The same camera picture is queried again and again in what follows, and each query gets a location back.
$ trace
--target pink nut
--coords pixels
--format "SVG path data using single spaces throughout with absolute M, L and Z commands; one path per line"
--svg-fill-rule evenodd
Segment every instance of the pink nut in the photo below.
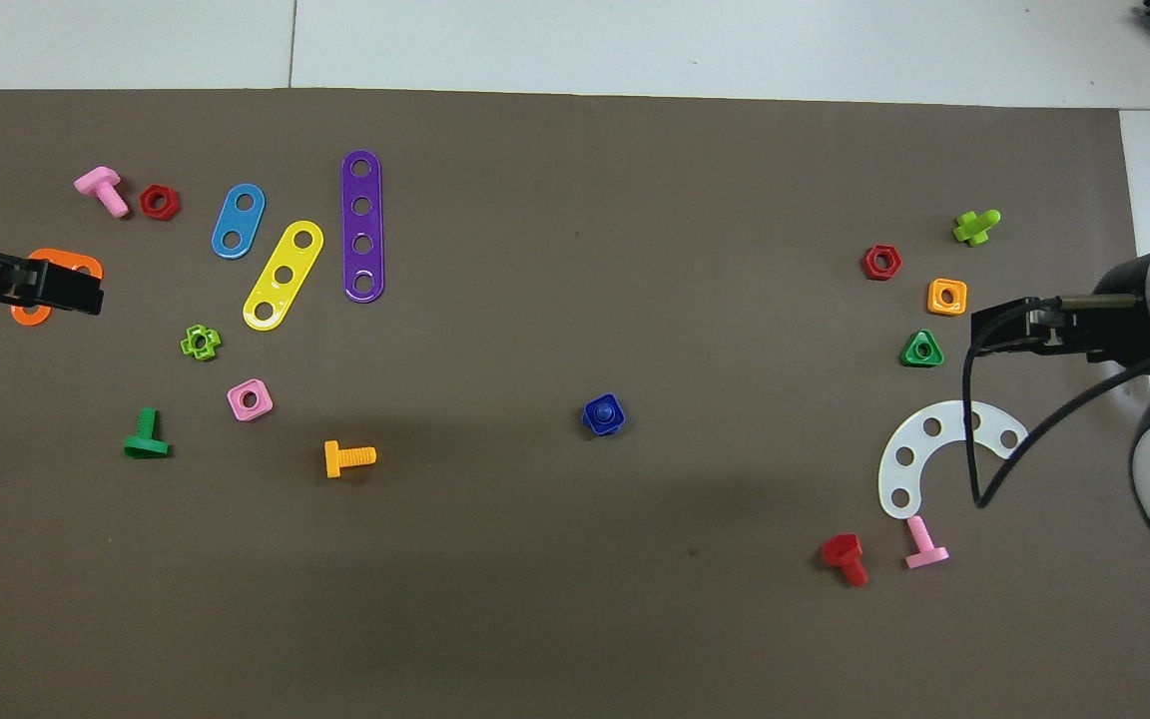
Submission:
M 243 382 L 229 390 L 228 397 L 233 419 L 238 422 L 251 422 L 274 408 L 274 399 L 269 397 L 269 388 L 264 387 L 264 382 Z
M 930 538 L 930 533 L 926 529 L 926 520 L 919 518 L 919 515 L 912 515 L 907 519 L 908 531 L 912 533 L 912 541 L 917 542 L 917 554 L 908 556 L 905 561 L 907 561 L 908 569 L 917 569 L 918 567 L 926 567 L 927 564 L 935 564 L 935 561 L 943 561 L 949 558 L 949 551 L 942 546 L 935 546 L 935 542 Z
M 128 209 L 126 201 L 123 201 L 122 197 L 118 197 L 117 191 L 114 190 L 114 185 L 120 182 L 123 182 L 123 178 L 118 177 L 117 173 L 101 165 L 101 167 L 87 173 L 86 176 L 76 178 L 74 190 L 83 192 L 87 197 L 95 197 L 109 211 L 110 215 L 122 217 L 131 209 Z

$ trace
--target purple plate with four holes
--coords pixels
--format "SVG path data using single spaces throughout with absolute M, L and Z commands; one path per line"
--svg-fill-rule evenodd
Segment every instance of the purple plate with four holes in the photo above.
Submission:
M 379 158 L 366 150 L 339 163 L 339 230 L 344 292 L 354 301 L 375 301 L 384 291 L 384 211 Z

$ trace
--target white table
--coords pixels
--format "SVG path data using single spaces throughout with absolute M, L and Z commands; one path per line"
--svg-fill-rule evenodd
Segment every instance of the white table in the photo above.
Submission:
M 1150 252 L 1150 33 L 1138 6 L 0 0 L 0 87 L 409 87 L 1126 109 L 1142 253 Z

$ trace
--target yellow-orange screw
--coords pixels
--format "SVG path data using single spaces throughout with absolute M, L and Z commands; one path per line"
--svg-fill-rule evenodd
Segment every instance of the yellow-orange screw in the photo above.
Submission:
M 339 467 L 365 467 L 375 464 L 375 446 L 354 446 L 352 450 L 339 450 L 339 442 L 329 438 L 322 443 L 328 456 L 328 476 L 339 477 Z

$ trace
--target pink bolt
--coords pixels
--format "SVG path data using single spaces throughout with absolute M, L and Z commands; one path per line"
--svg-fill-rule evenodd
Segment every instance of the pink bolt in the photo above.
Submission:
M 76 178 L 74 190 L 83 192 L 87 197 L 95 197 L 109 211 L 110 215 L 122 217 L 126 215 L 128 208 L 126 201 L 123 201 L 122 197 L 118 197 L 117 191 L 114 190 L 114 185 L 120 182 L 123 182 L 123 178 L 118 177 L 117 173 L 101 165 L 101 167 L 87 173 L 86 176 Z
M 907 519 L 908 531 L 912 531 L 912 541 L 917 542 L 917 554 L 908 556 L 905 561 L 907 561 L 908 569 L 917 569 L 918 567 L 926 567 L 927 564 L 935 564 L 935 561 L 943 561 L 949 558 L 949 551 L 942 546 L 935 546 L 935 542 L 930 538 L 930 533 L 926 531 L 926 522 L 919 515 L 912 515 Z

